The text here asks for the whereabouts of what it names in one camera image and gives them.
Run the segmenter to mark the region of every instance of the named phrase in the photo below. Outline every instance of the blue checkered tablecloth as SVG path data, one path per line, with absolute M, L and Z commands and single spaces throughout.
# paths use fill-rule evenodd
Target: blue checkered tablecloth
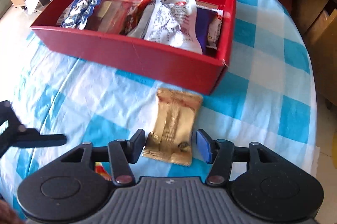
M 0 85 L 0 100 L 9 99 L 26 126 L 42 134 L 65 133 L 69 139 L 55 148 L 10 148 L 0 160 L 0 193 L 17 210 L 16 189 L 27 175 L 83 141 L 103 146 L 129 138 L 138 128 L 148 133 L 157 116 L 156 90 L 181 89 L 51 52 L 33 32 L 26 41 L 7 46 L 0 48 L 1 80 L 17 47 L 24 53 L 17 57 L 19 70 Z M 214 93 L 203 96 L 193 130 L 199 128 L 235 145 L 258 141 L 316 172 L 311 63 L 296 26 L 277 0 L 237 0 L 230 68 Z M 131 168 L 136 177 L 205 179 L 210 166 L 196 149 L 193 157 L 191 167 L 141 157 Z M 234 164 L 231 178 L 244 171 L 245 164 Z

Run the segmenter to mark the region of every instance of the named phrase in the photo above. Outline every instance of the gold snack wrapper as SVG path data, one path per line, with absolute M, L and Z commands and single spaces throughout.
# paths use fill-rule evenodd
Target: gold snack wrapper
M 191 131 L 202 96 L 159 88 L 156 93 L 158 115 L 146 140 L 143 156 L 190 166 Z

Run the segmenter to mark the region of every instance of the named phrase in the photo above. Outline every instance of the electronic device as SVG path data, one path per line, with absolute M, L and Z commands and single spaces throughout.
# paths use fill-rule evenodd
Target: electronic device
M 315 223 L 323 189 L 311 175 L 260 143 L 235 147 L 198 130 L 197 147 L 213 164 L 200 177 L 141 177 L 129 164 L 145 145 L 139 129 L 106 147 L 82 143 L 23 180 L 17 190 L 24 213 L 39 223 Z M 110 162 L 112 181 L 94 172 Z M 247 171 L 229 181 L 233 162 Z

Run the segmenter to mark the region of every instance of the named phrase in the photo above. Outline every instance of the metal screw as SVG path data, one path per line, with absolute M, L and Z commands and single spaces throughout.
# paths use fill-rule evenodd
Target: metal screw
M 21 132 L 21 133 L 23 133 L 24 131 L 26 131 L 26 127 L 25 127 L 23 124 L 19 125 L 19 127 L 18 127 L 17 129 L 18 129 L 19 132 Z
M 208 182 L 211 184 L 221 184 L 225 181 L 221 175 L 212 175 L 208 178 Z
M 129 175 L 120 175 L 116 178 L 116 182 L 119 184 L 129 184 L 132 182 L 132 177 Z

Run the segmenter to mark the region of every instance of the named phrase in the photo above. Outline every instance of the floor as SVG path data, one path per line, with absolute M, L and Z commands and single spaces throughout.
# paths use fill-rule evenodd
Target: floor
M 2 40 L 10 39 L 15 42 L 26 38 L 30 32 L 29 26 L 38 14 L 37 12 L 33 15 L 27 15 L 20 8 L 11 7 L 0 20 Z M 333 106 L 331 110 L 328 110 L 325 105 L 325 99 L 318 94 L 316 145 L 321 150 L 316 178 L 322 184 L 325 195 L 323 205 L 316 217 L 320 224 L 337 223 L 337 169 L 333 166 L 331 158 L 332 139 L 335 132 L 337 132 L 337 106 Z

